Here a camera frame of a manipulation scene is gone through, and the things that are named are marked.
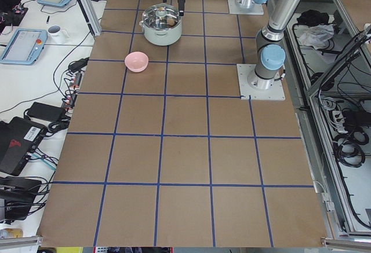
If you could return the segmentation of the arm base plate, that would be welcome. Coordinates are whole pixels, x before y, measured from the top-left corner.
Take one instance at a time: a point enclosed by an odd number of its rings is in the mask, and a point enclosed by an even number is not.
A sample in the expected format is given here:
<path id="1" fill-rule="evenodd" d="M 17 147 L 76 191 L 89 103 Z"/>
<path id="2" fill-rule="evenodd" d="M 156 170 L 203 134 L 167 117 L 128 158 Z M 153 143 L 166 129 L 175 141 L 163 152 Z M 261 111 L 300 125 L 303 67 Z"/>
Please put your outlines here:
<path id="1" fill-rule="evenodd" d="M 264 10 L 261 4 L 253 0 L 227 0 L 229 14 L 263 15 Z"/>
<path id="2" fill-rule="evenodd" d="M 279 72 L 272 79 L 261 79 L 255 73 L 255 64 L 237 64 L 240 98 L 242 100 L 284 101 L 285 93 Z"/>

